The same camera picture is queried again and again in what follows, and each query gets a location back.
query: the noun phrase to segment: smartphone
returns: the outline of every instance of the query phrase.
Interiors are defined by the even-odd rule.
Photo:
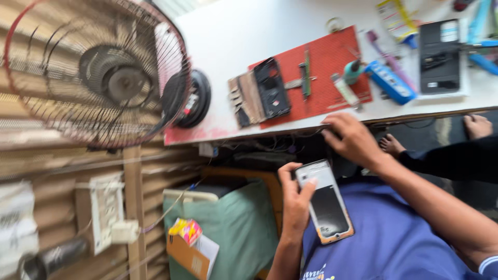
[[[323,159],[298,167],[295,171],[299,187],[312,178],[318,183],[311,198],[310,216],[322,244],[335,242],[355,233],[346,206],[328,160]]]

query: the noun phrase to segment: green cloth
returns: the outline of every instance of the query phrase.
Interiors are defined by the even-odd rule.
[[[261,179],[219,201],[178,203],[164,217],[166,232],[176,218],[194,219],[203,234],[220,245],[210,280],[252,280],[275,255],[278,244],[275,216],[268,189]],[[164,199],[168,209],[174,199]],[[196,279],[173,258],[171,280]]]

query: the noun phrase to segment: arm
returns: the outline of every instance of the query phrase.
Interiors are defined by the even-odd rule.
[[[301,163],[291,162],[278,170],[283,191],[283,227],[273,264],[267,280],[298,280],[303,234],[308,224],[309,202],[315,192],[315,183],[309,182],[301,193],[290,173]]]
[[[323,131],[340,155],[377,173],[444,239],[477,266],[498,255],[498,224],[384,153],[368,129],[351,115],[329,115],[323,123],[341,135]]]

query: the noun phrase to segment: person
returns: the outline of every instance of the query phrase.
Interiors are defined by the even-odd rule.
[[[315,184],[308,182],[299,191],[291,173],[301,164],[281,167],[282,234],[267,280],[498,277],[497,223],[401,165],[353,116],[331,114],[323,123],[340,136],[322,132],[337,153],[378,177],[338,181],[355,234],[322,245],[309,222]]]
[[[464,116],[469,141],[439,147],[430,151],[412,151],[387,134],[380,147],[412,171],[450,180],[477,180],[498,183],[498,137],[493,124],[483,116]]]

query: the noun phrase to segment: phone frame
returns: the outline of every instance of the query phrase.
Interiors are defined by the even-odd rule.
[[[345,231],[345,232],[342,232],[342,233],[336,233],[334,236],[332,237],[324,237],[320,231],[320,225],[318,224],[318,219],[316,217],[316,214],[315,214],[315,209],[313,208],[313,205],[312,203],[310,202],[310,206],[309,206],[309,210],[310,210],[310,216],[311,216],[311,220],[313,221],[313,225],[315,226],[315,229],[316,229],[316,232],[318,233],[318,237],[320,238],[320,241],[322,244],[328,244],[328,243],[331,243],[331,242],[335,242],[335,241],[338,241],[340,239],[344,239],[346,237],[349,237],[349,236],[352,236],[353,234],[355,234],[355,229],[353,227],[353,223],[349,217],[349,214],[348,214],[348,211],[346,209],[346,205],[344,204],[344,200],[342,198],[342,195],[339,191],[339,187],[337,185],[337,182],[334,178],[334,173],[332,172],[332,168],[330,167],[330,164],[329,164],[329,161],[327,159],[322,159],[322,160],[318,160],[318,161],[315,161],[315,162],[312,162],[312,163],[308,163],[308,164],[305,164],[305,165],[302,165],[298,168],[296,168],[294,170],[294,173],[296,175],[296,180],[299,184],[299,187],[302,189],[304,187],[304,185],[308,182],[309,179],[311,178],[308,178],[306,180],[301,180],[300,179],[300,176],[298,176],[297,172],[298,170],[304,168],[304,167],[310,167],[310,166],[313,166],[313,165],[317,165],[317,164],[320,164],[320,163],[326,163],[327,164],[327,167],[332,175],[332,182],[330,185],[332,185],[332,188],[337,196],[337,200],[339,202],[339,205],[341,206],[341,209],[342,209],[342,212],[343,212],[343,215],[344,215],[344,218],[346,219],[347,223],[348,223],[348,230]]]

